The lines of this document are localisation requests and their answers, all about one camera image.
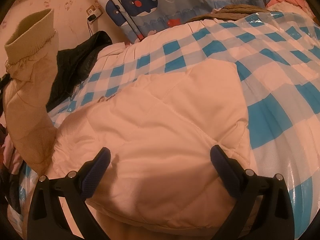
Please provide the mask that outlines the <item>wall power socket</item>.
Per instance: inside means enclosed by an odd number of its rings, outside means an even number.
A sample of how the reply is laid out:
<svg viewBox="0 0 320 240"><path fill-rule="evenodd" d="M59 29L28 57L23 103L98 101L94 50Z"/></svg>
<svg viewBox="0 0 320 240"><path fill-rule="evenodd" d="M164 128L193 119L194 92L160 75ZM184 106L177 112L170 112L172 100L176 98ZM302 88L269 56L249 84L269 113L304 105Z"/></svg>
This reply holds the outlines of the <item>wall power socket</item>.
<svg viewBox="0 0 320 240"><path fill-rule="evenodd" d="M102 10L100 8L96 8L95 6L90 6L87 10L87 21L89 23L93 23L95 20L97 20L102 14Z"/></svg>

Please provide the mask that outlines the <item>brown knitted garment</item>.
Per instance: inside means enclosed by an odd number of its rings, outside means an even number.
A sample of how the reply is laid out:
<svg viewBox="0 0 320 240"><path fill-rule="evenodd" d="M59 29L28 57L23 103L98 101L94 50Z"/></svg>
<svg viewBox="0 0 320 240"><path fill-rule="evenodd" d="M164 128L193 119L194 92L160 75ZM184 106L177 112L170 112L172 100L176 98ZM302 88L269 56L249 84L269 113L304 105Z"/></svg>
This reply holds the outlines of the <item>brown knitted garment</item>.
<svg viewBox="0 0 320 240"><path fill-rule="evenodd" d="M222 21L237 21L251 14L256 14L259 12L270 12L270 11L255 5L230 4L230 5L224 6L218 11L193 17L188 21L188 23L201 21L201 20L213 20L213 19L222 20Z"/></svg>

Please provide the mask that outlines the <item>pink brown bedding pile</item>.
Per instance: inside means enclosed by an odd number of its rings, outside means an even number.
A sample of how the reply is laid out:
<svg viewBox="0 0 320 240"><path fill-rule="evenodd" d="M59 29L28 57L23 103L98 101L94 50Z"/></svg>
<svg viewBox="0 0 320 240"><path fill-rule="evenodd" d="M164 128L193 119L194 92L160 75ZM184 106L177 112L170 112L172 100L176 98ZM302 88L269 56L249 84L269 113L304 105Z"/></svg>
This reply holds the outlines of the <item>pink brown bedding pile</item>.
<svg viewBox="0 0 320 240"><path fill-rule="evenodd" d="M19 186L22 166L22 157L6 128L1 125L1 196L18 214L21 214Z"/></svg>

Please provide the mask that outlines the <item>black jacket by headboard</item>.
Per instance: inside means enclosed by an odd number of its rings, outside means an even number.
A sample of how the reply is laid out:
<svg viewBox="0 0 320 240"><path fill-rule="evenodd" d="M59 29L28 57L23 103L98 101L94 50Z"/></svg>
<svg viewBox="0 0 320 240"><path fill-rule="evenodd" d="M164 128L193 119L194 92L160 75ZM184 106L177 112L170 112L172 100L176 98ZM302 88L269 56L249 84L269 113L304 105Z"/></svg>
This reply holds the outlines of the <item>black jacket by headboard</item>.
<svg viewBox="0 0 320 240"><path fill-rule="evenodd" d="M48 112L73 95L75 87L88 78L99 52L111 44L108 34L98 31L75 48L58 51L58 72L46 104Z"/></svg>

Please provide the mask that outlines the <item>pink garment at bed corner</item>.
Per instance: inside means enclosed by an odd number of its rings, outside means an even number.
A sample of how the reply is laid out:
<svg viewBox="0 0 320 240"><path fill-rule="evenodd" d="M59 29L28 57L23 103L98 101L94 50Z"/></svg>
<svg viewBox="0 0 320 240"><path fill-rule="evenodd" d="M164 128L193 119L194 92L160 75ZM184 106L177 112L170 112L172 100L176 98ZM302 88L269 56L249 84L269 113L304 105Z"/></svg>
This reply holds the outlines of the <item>pink garment at bed corner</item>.
<svg viewBox="0 0 320 240"><path fill-rule="evenodd" d="M295 12L301 15L308 15L310 18L315 18L306 0L270 0L266 5L266 9Z"/></svg>

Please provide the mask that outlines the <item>white quilted jacket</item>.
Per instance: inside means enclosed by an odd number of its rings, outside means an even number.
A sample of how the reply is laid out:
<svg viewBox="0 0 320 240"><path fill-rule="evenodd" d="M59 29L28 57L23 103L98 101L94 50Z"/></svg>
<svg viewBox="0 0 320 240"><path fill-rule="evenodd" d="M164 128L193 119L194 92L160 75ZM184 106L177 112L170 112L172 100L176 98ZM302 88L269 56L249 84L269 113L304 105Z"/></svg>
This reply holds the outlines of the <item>white quilted jacket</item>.
<svg viewBox="0 0 320 240"><path fill-rule="evenodd" d="M65 176L111 151L87 203L111 239L210 239L235 200L210 161L218 144L249 168L248 111L236 65L207 59L142 75L54 127L46 104L57 75L54 12L33 13L5 44L12 80L3 107L10 139L39 175Z"/></svg>

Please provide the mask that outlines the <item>blue white checkered storage bag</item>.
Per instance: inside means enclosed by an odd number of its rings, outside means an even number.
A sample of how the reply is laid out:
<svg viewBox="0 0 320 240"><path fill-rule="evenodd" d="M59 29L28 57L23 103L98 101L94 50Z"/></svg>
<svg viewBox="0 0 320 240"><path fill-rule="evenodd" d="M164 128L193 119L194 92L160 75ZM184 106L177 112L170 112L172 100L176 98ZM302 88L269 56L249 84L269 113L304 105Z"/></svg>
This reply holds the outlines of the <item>blue white checkered storage bag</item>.
<svg viewBox="0 0 320 240"><path fill-rule="evenodd" d="M234 22L186 23L129 46L112 44L98 54L71 109L48 116L59 127L142 75L182 72L207 59L236 65L251 153L249 168L240 165L259 176L284 177L294 239L300 238L319 212L319 27L308 18L259 12Z"/></svg>

